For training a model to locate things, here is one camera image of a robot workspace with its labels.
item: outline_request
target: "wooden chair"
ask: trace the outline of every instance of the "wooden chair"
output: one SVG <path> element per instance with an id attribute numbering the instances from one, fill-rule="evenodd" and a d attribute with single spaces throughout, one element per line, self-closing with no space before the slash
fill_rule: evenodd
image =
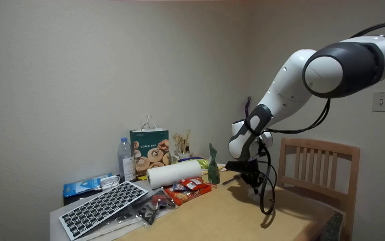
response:
<path id="1" fill-rule="evenodd" d="M 358 147 L 318 139 L 283 138 L 277 184 L 341 210 L 344 221 L 340 237 L 349 241 L 354 221 L 358 163 Z"/>

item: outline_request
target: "paper towel roll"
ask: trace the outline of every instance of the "paper towel roll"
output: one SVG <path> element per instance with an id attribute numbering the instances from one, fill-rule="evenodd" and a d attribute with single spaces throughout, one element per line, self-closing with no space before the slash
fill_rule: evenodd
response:
<path id="1" fill-rule="evenodd" d="M 151 189 L 172 185 L 179 182 L 180 180 L 201 175 L 202 175 L 201 165 L 198 163 L 198 161 L 193 159 L 147 170 L 147 177 Z"/>

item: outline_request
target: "wall outlet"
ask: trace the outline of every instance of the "wall outlet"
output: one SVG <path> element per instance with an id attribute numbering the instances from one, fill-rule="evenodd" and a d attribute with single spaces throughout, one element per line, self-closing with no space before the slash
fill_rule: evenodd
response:
<path id="1" fill-rule="evenodd" d="M 374 92 L 372 111 L 385 113 L 385 92 Z"/>

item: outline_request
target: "water bottle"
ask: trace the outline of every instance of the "water bottle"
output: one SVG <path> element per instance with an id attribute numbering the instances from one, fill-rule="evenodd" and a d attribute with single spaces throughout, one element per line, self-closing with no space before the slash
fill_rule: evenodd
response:
<path id="1" fill-rule="evenodd" d="M 118 163 L 120 169 L 122 181 L 135 180 L 135 165 L 131 157 L 131 146 L 127 137 L 122 137 L 120 146 L 118 149 Z"/>

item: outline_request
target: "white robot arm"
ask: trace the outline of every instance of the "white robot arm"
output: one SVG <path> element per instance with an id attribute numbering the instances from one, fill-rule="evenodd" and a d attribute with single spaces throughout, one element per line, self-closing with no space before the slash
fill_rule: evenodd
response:
<path id="1" fill-rule="evenodd" d="M 381 79 L 385 79 L 385 36 L 357 36 L 320 51 L 299 50 L 286 60 L 249 117 L 233 125 L 230 154 L 249 161 L 257 137 L 298 111 L 311 95 L 342 98 Z"/>

